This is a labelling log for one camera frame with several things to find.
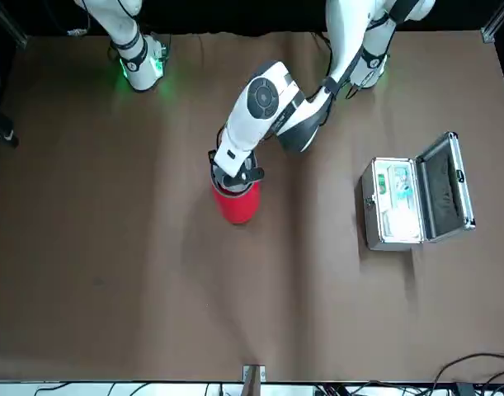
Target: open case lid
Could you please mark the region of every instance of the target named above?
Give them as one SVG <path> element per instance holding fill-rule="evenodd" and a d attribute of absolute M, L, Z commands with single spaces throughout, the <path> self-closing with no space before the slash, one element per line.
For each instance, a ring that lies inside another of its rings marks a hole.
<path fill-rule="evenodd" d="M 415 164 L 425 238 L 436 241 L 474 229 L 475 218 L 457 134 L 443 134 L 415 158 Z"/>

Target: metal frame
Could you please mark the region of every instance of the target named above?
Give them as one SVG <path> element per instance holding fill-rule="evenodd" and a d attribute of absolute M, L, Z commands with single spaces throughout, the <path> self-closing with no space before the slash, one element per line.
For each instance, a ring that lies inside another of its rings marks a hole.
<path fill-rule="evenodd" d="M 19 145 L 19 139 L 13 133 L 13 121 L 0 112 L 0 140 L 13 148 Z"/>
<path fill-rule="evenodd" d="M 0 3 L 0 24 L 11 37 L 15 40 L 17 45 L 22 49 L 25 49 L 26 44 L 28 44 L 28 36 L 21 29 L 19 25 L 13 20 L 6 8 Z"/>
<path fill-rule="evenodd" d="M 487 44 L 493 43 L 495 41 L 495 35 L 503 23 L 504 23 L 504 3 L 493 14 L 492 19 L 488 21 L 486 26 L 481 29 L 481 34 L 483 35 L 483 41 Z"/>

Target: case latch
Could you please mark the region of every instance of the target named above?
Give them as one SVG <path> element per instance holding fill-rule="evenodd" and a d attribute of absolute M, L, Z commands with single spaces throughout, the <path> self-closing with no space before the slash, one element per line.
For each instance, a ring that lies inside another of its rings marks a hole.
<path fill-rule="evenodd" d="M 364 199 L 365 207 L 367 209 L 373 209 L 374 206 L 376 205 L 376 202 L 374 200 L 374 196 L 368 196 L 367 198 Z"/>

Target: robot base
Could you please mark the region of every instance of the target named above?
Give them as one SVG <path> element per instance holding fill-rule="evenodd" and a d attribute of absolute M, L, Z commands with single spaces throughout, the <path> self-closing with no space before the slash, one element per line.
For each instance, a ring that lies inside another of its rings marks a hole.
<path fill-rule="evenodd" d="M 150 35 L 145 35 L 144 40 L 148 50 L 138 70 L 132 71 L 130 63 L 121 60 L 125 78 L 136 92 L 146 92 L 156 85 L 163 76 L 167 60 L 167 48 L 162 43 Z"/>

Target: green led light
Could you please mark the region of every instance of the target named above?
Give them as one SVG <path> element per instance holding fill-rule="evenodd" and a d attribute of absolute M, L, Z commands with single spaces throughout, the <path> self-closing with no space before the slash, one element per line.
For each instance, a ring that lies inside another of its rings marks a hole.
<path fill-rule="evenodd" d="M 129 79 L 129 77 L 127 76 L 127 70 L 125 70 L 125 66 L 123 65 L 123 62 L 121 61 L 120 59 L 120 65 L 121 65 L 121 69 L 123 70 L 123 76 L 127 79 Z"/>
<path fill-rule="evenodd" d="M 163 64 L 161 60 L 155 60 L 153 58 L 149 58 L 149 62 L 151 66 L 153 66 L 154 72 L 156 76 L 160 78 L 163 75 Z"/>
<path fill-rule="evenodd" d="M 156 77 L 160 78 L 163 76 L 163 63 L 161 60 L 155 60 L 153 58 L 149 58 L 149 62 L 151 63 L 151 66 L 153 66 L 154 72 L 156 73 Z M 123 65 L 123 62 L 120 59 L 120 65 L 121 69 L 123 70 L 123 75 L 125 78 L 129 79 L 129 76 L 127 75 L 127 69 Z"/>

